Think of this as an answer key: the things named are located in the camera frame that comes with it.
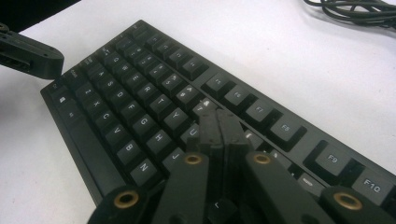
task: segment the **keyboard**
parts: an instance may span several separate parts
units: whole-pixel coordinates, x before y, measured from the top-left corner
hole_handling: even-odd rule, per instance
[[[199,116],[224,109],[314,198],[345,186],[396,217],[395,175],[144,21],[41,94],[96,204],[127,184],[163,189]]]

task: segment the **black cable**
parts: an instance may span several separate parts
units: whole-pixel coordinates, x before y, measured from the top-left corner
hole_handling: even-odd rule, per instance
[[[349,21],[360,26],[396,29],[396,6],[380,0],[304,1],[310,6],[322,7],[326,15],[339,21]]]

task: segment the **desk surface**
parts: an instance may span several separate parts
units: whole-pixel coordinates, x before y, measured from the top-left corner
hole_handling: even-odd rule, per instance
[[[95,0],[22,34],[60,50],[65,71],[138,20],[396,174],[394,31],[302,0]],[[0,223],[86,222],[93,201],[39,93],[49,82],[5,67],[0,77]]]

